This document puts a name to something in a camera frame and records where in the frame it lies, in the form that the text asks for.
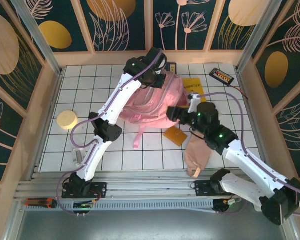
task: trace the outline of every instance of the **yellow sticky note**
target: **yellow sticky note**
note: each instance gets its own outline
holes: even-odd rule
[[[183,78],[183,85],[188,93],[199,93],[201,95],[205,94],[202,88],[200,78]],[[201,102],[206,102],[206,98],[201,98]]]
[[[179,147],[184,143],[184,141],[188,137],[184,132],[182,132],[179,128],[176,128],[175,126],[172,126],[167,131],[165,131],[163,136],[165,136],[167,139],[169,139],[171,142],[173,142]]]

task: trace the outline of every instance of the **orange notepad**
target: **orange notepad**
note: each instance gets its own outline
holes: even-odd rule
[[[187,135],[182,132],[179,128],[172,126],[170,127],[164,134],[167,139],[176,144],[177,146],[181,146],[184,141],[187,139]]]

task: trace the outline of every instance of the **sponge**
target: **sponge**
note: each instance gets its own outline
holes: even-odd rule
[[[56,123],[62,129],[69,130],[73,129],[77,125],[78,118],[73,111],[67,110],[59,114],[59,116],[56,118]]]

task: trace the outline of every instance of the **gray metal floor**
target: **gray metal floor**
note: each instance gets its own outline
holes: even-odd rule
[[[19,240],[285,240],[251,204],[238,214],[191,210],[101,211],[77,218],[25,212]]]

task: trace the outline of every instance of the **metal base plate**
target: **metal base plate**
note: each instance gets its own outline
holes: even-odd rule
[[[61,197],[63,199],[97,199],[106,197],[107,183],[106,182],[92,182],[89,192],[83,196],[81,192],[73,191],[69,183],[65,183]]]
[[[225,198],[231,198],[232,196],[232,194],[228,192],[217,194],[216,191],[212,188],[209,180],[195,181],[194,189],[197,197],[224,196]]]

